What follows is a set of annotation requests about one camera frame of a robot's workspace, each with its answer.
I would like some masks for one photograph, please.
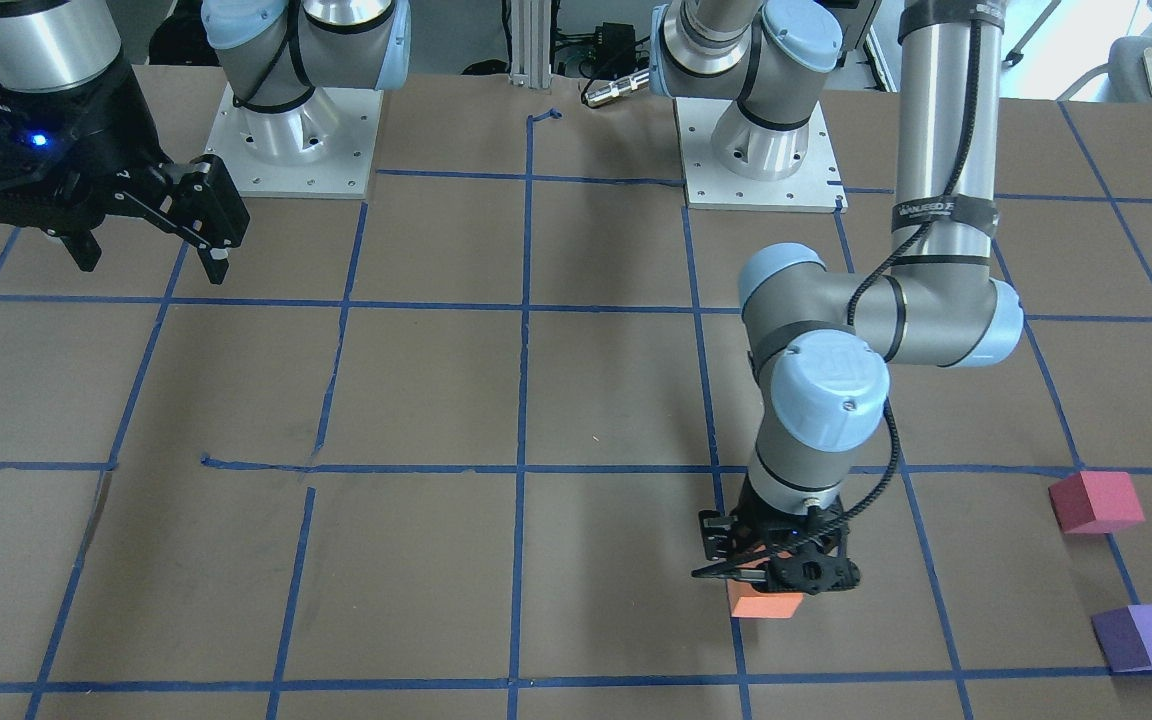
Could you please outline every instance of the orange block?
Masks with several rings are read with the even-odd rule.
[[[764,617],[783,620],[794,617],[803,605],[801,592],[758,592],[755,585],[727,581],[727,602],[732,606],[732,617]]]

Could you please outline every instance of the blue tape grid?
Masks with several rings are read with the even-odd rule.
[[[1084,157],[1091,164],[1098,182],[1101,183],[1104,197],[1094,196],[1056,196],[1056,195],[1024,195],[1024,194],[998,194],[1001,199],[1023,200],[1076,200],[1076,202],[1108,202],[1115,210],[1116,218],[1124,229],[1129,242],[1132,243],[1134,251],[1137,252],[1143,268],[1146,271],[1152,283],[1152,268],[1144,258],[1140,248],[1135,241],[1132,229],[1121,214],[1120,205],[1123,204],[1152,204],[1149,197],[1116,197],[1112,195],[1100,169],[1097,168],[1091,152],[1079,136],[1073,118],[1068,109],[1061,106],[1066,122],[1074,132],[1075,139],[1079,143]],[[513,564],[511,578],[511,667],[509,667],[508,679],[325,679],[325,680],[282,680],[285,661],[289,643],[291,643],[291,627],[294,614],[296,614],[296,601],[300,592],[300,578],[305,562],[306,539],[310,532],[312,518],[312,505],[314,505],[314,490],[308,488],[305,516],[303,516],[301,537],[297,544],[296,564],[293,568],[291,586],[289,588],[288,606],[285,612],[283,632],[280,635],[278,661],[274,676],[270,682],[247,682],[247,680],[233,680],[233,682],[219,683],[189,683],[189,682],[116,682],[116,683],[83,683],[83,682],[51,682],[51,665],[55,660],[55,652],[59,647],[61,634],[65,631],[65,621],[68,619],[70,605],[73,605],[74,593],[82,574],[83,556],[77,556],[70,574],[65,599],[58,613],[56,623],[50,638],[44,661],[41,661],[40,673],[33,683],[0,683],[0,694],[31,694],[31,702],[26,711],[26,720],[37,714],[38,702],[45,694],[78,694],[78,692],[268,692],[270,713],[268,717],[276,715],[278,697],[282,692],[312,692],[312,691],[387,691],[387,689],[484,689],[484,691],[507,691],[509,694],[509,717],[517,715],[517,691],[518,688],[594,688],[594,687],[644,687],[644,685],[736,685],[741,694],[742,717],[750,719],[751,710],[749,703],[749,687],[759,684],[796,684],[796,683],[877,683],[877,682],[955,682],[958,688],[960,699],[963,702],[964,717],[972,717],[970,700],[967,696],[965,682],[969,680],[1006,680],[1006,679],[1077,679],[1078,676],[1107,676],[1106,667],[1039,667],[1039,669],[963,669],[957,661],[957,651],[952,637],[952,624],[948,619],[948,611],[945,607],[943,598],[938,582],[937,569],[932,556],[931,543],[929,543],[925,525],[922,518],[922,510],[918,506],[914,486],[915,473],[1026,473],[1043,475],[1043,477],[1064,477],[1071,469],[1105,469],[1126,470],[1129,473],[1152,475],[1152,468],[1114,468],[1114,467],[1089,467],[1083,464],[1078,456],[1074,442],[1069,423],[1064,417],[1064,410],[1060,404],[1060,396],[1056,392],[1055,382],[1052,381],[1051,372],[1047,370],[1046,361],[1043,358],[1041,348],[1038,347],[1037,338],[1026,324],[1026,338],[1032,346],[1043,371],[1044,381],[1047,384],[1053,404],[1056,406],[1058,415],[1061,419],[1062,429],[1066,433],[1066,441],[1070,448],[1073,467],[1001,467],[1001,465],[905,465],[901,467],[902,480],[905,484],[905,495],[910,500],[914,510],[914,523],[919,533],[919,543],[923,550],[924,564],[929,571],[929,582],[932,584],[933,597],[937,601],[938,615],[942,623],[946,647],[952,660],[950,670],[901,670],[900,673],[818,673],[818,674],[750,674],[744,665],[744,649],[742,647],[740,623],[732,621],[733,652],[736,655],[737,673],[732,675],[675,675],[675,676],[576,676],[576,679],[522,679],[518,670],[518,649],[521,635],[521,571],[522,571],[522,521],[524,521],[524,479],[525,473],[708,473],[714,480],[714,500],[722,507],[722,483],[723,473],[743,473],[744,467],[719,465],[717,454],[717,429],[714,429],[712,397],[708,388],[708,361],[705,356],[703,316],[705,314],[738,314],[735,306],[702,306],[696,282],[695,255],[691,241],[690,215],[684,209],[684,234],[687,263],[689,263],[689,279],[691,282],[691,306],[567,306],[567,305],[531,305],[530,304],[530,245],[531,245],[531,192],[536,182],[573,182],[594,184],[662,184],[668,187],[682,187],[682,182],[676,179],[582,179],[567,176],[536,176],[532,172],[535,167],[535,134],[532,126],[547,118],[558,118],[555,111],[543,114],[539,118],[526,120],[526,173],[525,174],[492,174],[492,173],[444,173],[422,170],[378,170],[380,174],[391,176],[417,176],[417,177],[454,177],[454,179],[513,179],[526,183],[526,221],[525,221],[525,265],[524,265],[524,302],[520,305],[509,304],[454,304],[454,302],[388,302],[388,301],[355,301],[351,296],[353,279],[356,275],[358,255],[361,255],[362,233],[366,219],[366,206],[362,206],[358,220],[358,228],[353,248],[351,266],[349,266],[349,279],[346,291],[339,302],[329,300],[206,300],[206,297],[174,297],[173,291],[179,279],[180,268],[185,256],[185,247],[179,252],[177,263],[172,272],[168,290],[161,297],[96,297],[96,296],[26,296],[26,295],[0,295],[0,302],[97,302],[97,304],[157,304],[159,305],[159,318],[156,320],[154,331],[147,341],[146,351],[142,356],[141,369],[138,369],[136,382],[132,384],[131,396],[129,396],[123,419],[120,422],[114,446],[111,447],[108,462],[31,462],[31,461],[0,461],[0,469],[23,469],[23,470],[83,470],[103,471],[112,469],[116,464],[118,452],[122,446],[127,433],[129,419],[138,395],[141,386],[147,370],[152,353],[154,351],[157,336],[165,319],[166,311],[172,305],[247,305],[247,306],[334,306],[340,310],[340,338],[338,343],[338,356],[333,365],[333,376],[329,379],[328,388],[324,395],[324,409],[320,418],[319,434],[317,434],[316,447],[321,447],[325,438],[326,425],[328,425],[329,407],[332,406],[335,377],[338,377],[340,353],[343,347],[348,313],[354,306],[393,306],[393,309],[452,309],[452,310],[480,310],[480,311],[521,311],[524,314],[522,320],[522,351],[520,357],[520,414],[518,414],[518,456],[515,465],[483,465],[483,467],[458,467],[458,465],[266,465],[256,462],[232,462],[204,457],[202,464],[211,468],[228,470],[257,470],[276,469],[296,471],[296,473],[460,473],[467,469],[483,471],[484,473],[515,473],[516,475],[516,514],[515,514],[515,564]],[[890,195],[889,188],[865,188],[849,187],[849,192],[855,194],[881,194]],[[841,219],[841,209],[835,211],[835,222],[838,227],[838,240],[840,240],[842,252],[844,252],[847,268],[855,272],[849,242],[847,242],[846,228]],[[9,236],[3,251],[0,253],[0,268],[3,266],[17,233]],[[1005,258],[998,252],[998,260],[1005,271],[1005,278],[1009,279]],[[694,316],[696,331],[696,346],[698,346],[698,362],[702,379],[702,393],[704,397],[705,415],[707,415],[707,433],[710,446],[708,465],[529,465],[526,464],[525,432],[526,432],[526,333],[530,313],[645,313],[645,314],[691,314]],[[1087,316],[1087,314],[1032,314],[1032,319],[1045,323],[1152,323],[1152,316]],[[879,467],[856,468],[858,473],[880,473]],[[1129,600],[1138,602],[1139,597],[1135,591],[1130,573],[1126,568],[1126,560],[1117,547],[1114,537],[1108,537],[1108,546],[1114,555],[1121,578],[1124,582],[1126,592]]]

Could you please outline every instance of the foam cube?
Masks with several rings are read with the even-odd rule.
[[[1152,605],[1101,612],[1092,616],[1092,627],[1112,670],[1152,670]]]
[[[1083,470],[1048,488],[1064,533],[1112,533],[1143,523],[1132,476]]]
[[[727,581],[727,602],[732,617],[764,617],[786,620],[803,605],[801,592],[758,592],[755,585]]]

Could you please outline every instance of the metal mounting plate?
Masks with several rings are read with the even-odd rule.
[[[708,137],[732,100],[679,97],[679,147],[687,177],[687,204],[708,210],[767,210],[781,213],[833,213],[847,195],[838,174],[833,143],[824,126],[820,105],[812,111],[812,134],[799,172],[782,181],[755,181],[737,176],[718,161]]]
[[[319,161],[309,165],[271,165],[247,149],[242,118],[234,108],[233,91],[225,86],[220,108],[207,136],[207,152],[225,160],[234,185],[243,197],[319,197],[362,200],[367,196],[376,131],[380,127],[378,90],[320,88],[346,118],[347,132],[332,138],[333,146]]]

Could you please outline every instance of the red block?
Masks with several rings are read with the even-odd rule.
[[[1082,470],[1048,488],[1061,532],[1112,533],[1143,523],[1132,476]]]
[[[727,581],[727,602],[732,617],[787,619],[803,605],[801,592],[758,592],[749,583]]]

